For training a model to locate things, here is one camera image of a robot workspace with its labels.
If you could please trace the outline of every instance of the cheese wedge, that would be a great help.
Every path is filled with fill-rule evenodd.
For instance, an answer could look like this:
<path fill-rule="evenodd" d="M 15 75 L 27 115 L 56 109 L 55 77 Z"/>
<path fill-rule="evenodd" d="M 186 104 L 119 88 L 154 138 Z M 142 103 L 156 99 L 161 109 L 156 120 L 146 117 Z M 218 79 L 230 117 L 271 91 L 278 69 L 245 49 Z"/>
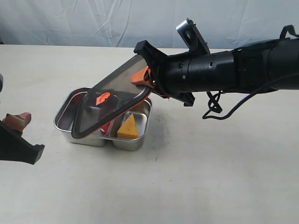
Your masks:
<path fill-rule="evenodd" d="M 135 123 L 134 115 L 131 114 L 117 131 L 117 137 L 120 139 L 137 139 L 138 129 Z"/>

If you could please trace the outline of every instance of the white wall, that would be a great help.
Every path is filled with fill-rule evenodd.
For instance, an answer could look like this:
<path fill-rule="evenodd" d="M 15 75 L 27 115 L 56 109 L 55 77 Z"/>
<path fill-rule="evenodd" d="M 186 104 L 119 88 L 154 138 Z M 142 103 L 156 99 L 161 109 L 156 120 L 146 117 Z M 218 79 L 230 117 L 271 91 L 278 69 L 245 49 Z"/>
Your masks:
<path fill-rule="evenodd" d="M 6 44 L 185 47 L 175 27 L 194 20 L 210 48 L 235 48 L 299 30 L 298 0 L 0 0 Z"/>

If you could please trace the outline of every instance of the transparent lid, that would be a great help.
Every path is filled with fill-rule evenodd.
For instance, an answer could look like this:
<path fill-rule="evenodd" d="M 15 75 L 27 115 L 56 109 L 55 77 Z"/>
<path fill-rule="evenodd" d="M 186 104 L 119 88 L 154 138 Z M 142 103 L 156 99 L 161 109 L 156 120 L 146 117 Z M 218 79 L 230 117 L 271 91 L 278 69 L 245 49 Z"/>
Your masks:
<path fill-rule="evenodd" d="M 81 139 L 123 114 L 151 92 L 145 85 L 134 85 L 131 76 L 147 66 L 135 55 L 95 85 L 83 97 L 71 130 L 73 138 Z"/>

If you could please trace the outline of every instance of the metal tray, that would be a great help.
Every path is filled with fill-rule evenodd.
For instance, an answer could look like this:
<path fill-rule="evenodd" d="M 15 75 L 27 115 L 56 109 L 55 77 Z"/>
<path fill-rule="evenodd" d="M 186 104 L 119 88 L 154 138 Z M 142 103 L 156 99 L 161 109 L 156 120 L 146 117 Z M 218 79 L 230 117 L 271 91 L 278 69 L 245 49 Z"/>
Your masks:
<path fill-rule="evenodd" d="M 151 110 L 153 106 L 150 98 L 145 99 L 130 111 L 112 120 L 106 134 L 103 135 L 101 130 L 98 130 L 83 139 L 72 138 L 71 128 L 74 117 L 77 113 L 81 99 L 89 90 L 90 88 L 80 88 L 70 93 L 54 118 L 54 126 L 62 132 L 67 141 L 72 143 L 102 147 L 107 141 L 112 141 L 114 147 L 119 150 L 135 151 L 139 149 L 143 145 L 150 121 Z M 139 138 L 134 140 L 117 138 L 117 130 L 132 113 L 134 114 L 138 128 Z"/>

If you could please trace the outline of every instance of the white table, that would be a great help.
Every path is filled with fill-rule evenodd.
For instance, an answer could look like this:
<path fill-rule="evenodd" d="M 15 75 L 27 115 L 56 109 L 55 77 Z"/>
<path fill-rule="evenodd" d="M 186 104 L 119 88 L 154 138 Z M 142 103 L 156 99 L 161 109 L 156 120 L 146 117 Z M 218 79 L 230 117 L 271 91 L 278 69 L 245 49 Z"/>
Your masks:
<path fill-rule="evenodd" d="M 182 49 L 164 49 L 167 54 Z M 156 95 L 136 152 L 67 142 L 53 126 L 74 89 L 92 87 L 132 49 L 0 45 L 0 118 L 32 113 L 23 137 L 40 161 L 0 161 L 0 223 L 297 223 L 299 91 L 256 96 L 225 121 Z M 222 96 L 228 111 L 243 95 Z"/>

